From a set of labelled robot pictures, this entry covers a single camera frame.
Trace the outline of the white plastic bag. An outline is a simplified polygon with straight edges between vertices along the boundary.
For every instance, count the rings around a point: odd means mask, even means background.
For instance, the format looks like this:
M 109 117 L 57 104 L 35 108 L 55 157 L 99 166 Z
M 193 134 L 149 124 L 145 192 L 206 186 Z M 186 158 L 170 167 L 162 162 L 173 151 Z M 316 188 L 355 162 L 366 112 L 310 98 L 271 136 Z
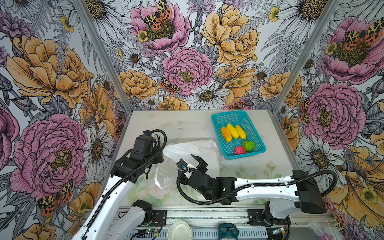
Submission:
M 192 167 L 198 166 L 194 156 L 202 158 L 207 164 L 207 174 L 211 177 L 220 175 L 221 152 L 213 140 L 200 140 L 179 144 L 171 144 L 163 150 L 164 162 L 156 166 L 155 185 L 163 190 L 176 182 L 178 175 L 177 162 L 184 160 Z

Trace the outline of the orange yellow mango fruit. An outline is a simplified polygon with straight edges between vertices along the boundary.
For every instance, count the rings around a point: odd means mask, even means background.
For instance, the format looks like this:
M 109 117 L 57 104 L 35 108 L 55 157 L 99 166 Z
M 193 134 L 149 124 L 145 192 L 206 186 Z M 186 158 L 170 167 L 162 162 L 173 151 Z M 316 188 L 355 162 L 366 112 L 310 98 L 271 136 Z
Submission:
M 232 135 L 226 127 L 221 127 L 221 135 L 227 143 L 232 141 Z

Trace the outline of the pink red fruit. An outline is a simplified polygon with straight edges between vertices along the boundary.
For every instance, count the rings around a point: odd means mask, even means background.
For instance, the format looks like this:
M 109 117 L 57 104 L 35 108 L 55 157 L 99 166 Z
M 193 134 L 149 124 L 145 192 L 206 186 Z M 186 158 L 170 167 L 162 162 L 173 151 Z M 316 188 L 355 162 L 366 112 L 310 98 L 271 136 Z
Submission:
M 244 147 L 242 146 L 238 146 L 238 147 L 235 147 L 234 148 L 234 155 L 237 156 L 237 155 L 243 155 L 246 153 L 246 150 Z

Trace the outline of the green fruit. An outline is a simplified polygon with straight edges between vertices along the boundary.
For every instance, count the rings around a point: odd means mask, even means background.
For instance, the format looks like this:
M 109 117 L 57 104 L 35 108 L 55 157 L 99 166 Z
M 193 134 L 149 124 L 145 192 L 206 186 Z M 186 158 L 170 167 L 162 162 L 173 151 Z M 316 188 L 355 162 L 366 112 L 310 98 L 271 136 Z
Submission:
M 246 152 L 252 152 L 255 149 L 256 144 L 252 141 L 244 141 L 242 147 Z

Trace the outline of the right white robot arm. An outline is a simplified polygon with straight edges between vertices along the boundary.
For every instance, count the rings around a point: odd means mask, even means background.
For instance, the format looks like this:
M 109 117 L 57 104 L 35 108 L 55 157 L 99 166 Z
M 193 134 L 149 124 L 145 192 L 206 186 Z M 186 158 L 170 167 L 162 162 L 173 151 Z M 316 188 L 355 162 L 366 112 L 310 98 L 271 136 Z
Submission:
M 325 214 L 327 208 L 314 177 L 300 170 L 292 175 L 267 180 L 235 177 L 213 178 L 207 174 L 208 164 L 196 156 L 194 167 L 183 159 L 178 168 L 177 189 L 188 202 L 196 205 L 231 205 L 248 199 L 267 199 L 264 214 L 269 219 L 284 219 L 301 211 Z

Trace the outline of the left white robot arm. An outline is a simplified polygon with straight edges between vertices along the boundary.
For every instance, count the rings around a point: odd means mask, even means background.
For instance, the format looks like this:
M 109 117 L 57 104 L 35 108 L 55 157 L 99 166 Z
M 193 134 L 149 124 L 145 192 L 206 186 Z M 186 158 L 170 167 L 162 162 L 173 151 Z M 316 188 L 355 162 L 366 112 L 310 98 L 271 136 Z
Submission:
M 115 224 L 112 221 L 138 178 L 147 176 L 152 165 L 164 161 L 166 143 L 167 135 L 162 130 L 144 131 L 136 138 L 134 147 L 115 161 L 105 190 L 84 225 L 74 235 L 75 240 L 123 240 L 136 227 L 151 224 L 153 206 L 142 200 L 134 202 Z

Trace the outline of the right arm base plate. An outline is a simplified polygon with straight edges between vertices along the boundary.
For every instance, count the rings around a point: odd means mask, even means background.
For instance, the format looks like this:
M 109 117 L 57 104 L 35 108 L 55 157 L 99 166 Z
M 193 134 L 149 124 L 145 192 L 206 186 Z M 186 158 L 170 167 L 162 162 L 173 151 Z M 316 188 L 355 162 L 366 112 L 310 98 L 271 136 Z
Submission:
M 273 227 L 273 226 L 290 226 L 291 220 L 289 217 L 285 219 L 277 219 L 272 216 L 269 210 L 266 209 L 249 209 L 248 224 L 251 226 Z

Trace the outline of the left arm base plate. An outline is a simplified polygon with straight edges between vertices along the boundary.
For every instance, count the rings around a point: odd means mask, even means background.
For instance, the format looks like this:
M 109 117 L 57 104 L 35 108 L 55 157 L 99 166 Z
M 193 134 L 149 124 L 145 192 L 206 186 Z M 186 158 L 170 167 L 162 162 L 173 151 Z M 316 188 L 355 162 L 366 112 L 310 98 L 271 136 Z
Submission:
M 149 210 L 141 227 L 165 227 L 167 222 L 167 210 Z

